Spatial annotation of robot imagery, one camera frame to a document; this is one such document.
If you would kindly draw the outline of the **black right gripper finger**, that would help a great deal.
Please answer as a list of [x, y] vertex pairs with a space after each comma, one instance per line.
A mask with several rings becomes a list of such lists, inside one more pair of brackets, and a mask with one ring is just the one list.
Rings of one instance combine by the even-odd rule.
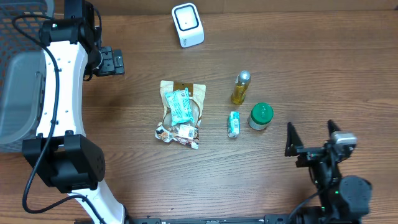
[[330, 134], [337, 132], [337, 131], [341, 131], [341, 129], [338, 127], [338, 125], [332, 119], [328, 120], [327, 125], [328, 125], [328, 132]]
[[298, 156], [304, 149], [303, 143], [291, 122], [287, 123], [287, 142], [285, 146], [285, 157]]

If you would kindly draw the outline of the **green lid spice jar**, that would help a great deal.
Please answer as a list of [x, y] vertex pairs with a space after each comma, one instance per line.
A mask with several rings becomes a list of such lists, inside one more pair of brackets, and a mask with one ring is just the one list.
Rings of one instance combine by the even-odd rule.
[[248, 124], [252, 129], [263, 130], [271, 123], [274, 110], [271, 105], [261, 102], [256, 104], [248, 117]]

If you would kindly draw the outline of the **teal small carton box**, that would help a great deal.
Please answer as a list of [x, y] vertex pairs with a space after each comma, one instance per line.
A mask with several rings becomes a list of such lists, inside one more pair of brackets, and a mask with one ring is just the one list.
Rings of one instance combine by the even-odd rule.
[[236, 138], [240, 134], [240, 117], [238, 111], [230, 112], [227, 120], [228, 137]]

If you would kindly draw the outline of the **clear plastic container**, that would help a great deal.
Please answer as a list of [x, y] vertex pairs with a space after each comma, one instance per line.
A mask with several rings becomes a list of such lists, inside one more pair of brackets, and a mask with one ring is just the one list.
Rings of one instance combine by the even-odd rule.
[[250, 82], [251, 74], [247, 70], [242, 70], [236, 77], [234, 90], [231, 94], [231, 101], [234, 104], [241, 105], [243, 103]]

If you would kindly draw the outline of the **brown white snack wrapper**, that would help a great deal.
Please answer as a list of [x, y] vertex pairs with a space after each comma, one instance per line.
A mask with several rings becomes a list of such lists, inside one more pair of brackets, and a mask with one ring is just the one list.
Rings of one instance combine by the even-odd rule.
[[192, 149], [198, 149], [199, 125], [194, 126], [190, 121], [176, 125], [172, 125], [171, 122], [160, 123], [155, 129], [155, 138], [166, 143], [175, 141]]

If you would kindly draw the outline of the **brown Pantree snack packet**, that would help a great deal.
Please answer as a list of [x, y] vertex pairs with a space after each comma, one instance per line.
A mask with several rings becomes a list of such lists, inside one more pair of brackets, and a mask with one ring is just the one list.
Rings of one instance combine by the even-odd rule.
[[206, 95], [206, 85], [162, 80], [160, 82], [160, 95], [162, 99], [162, 104], [164, 106], [164, 116], [162, 119], [162, 124], [165, 127], [169, 128], [172, 126], [170, 107], [169, 104], [167, 103], [165, 94], [171, 93], [175, 90], [184, 90], [186, 88], [188, 89], [192, 115], [195, 120], [194, 122], [191, 121], [187, 122], [186, 125], [194, 126], [197, 128], [200, 126], [203, 115], [203, 105]]

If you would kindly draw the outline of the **teal white snack packet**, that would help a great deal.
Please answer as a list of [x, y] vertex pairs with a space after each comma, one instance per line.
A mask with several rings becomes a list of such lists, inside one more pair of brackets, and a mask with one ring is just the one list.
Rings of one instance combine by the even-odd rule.
[[188, 88], [184, 90], [175, 90], [171, 93], [165, 94], [165, 99], [169, 105], [172, 126], [176, 124], [186, 123], [188, 121], [194, 122], [192, 115], [192, 108], [190, 106]]

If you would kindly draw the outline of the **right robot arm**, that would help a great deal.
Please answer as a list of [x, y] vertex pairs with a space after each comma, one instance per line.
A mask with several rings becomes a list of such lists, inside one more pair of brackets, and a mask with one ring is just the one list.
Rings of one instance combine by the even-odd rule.
[[361, 223], [370, 212], [373, 187], [355, 175], [342, 176], [338, 164], [349, 159], [358, 138], [328, 120], [329, 139], [320, 147], [305, 147], [294, 125], [287, 124], [286, 157], [296, 157], [298, 168], [308, 168], [317, 191], [297, 205], [287, 223]]

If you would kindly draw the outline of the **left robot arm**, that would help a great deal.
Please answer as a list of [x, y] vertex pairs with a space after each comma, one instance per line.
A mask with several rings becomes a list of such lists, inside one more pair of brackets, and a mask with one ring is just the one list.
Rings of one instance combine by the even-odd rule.
[[101, 33], [100, 13], [85, 0], [66, 1], [61, 19], [44, 16], [34, 40], [45, 57], [44, 103], [35, 138], [22, 143], [22, 153], [32, 176], [76, 200], [92, 223], [128, 223], [104, 179], [103, 151], [83, 127], [83, 83], [124, 73], [121, 51], [102, 46]]

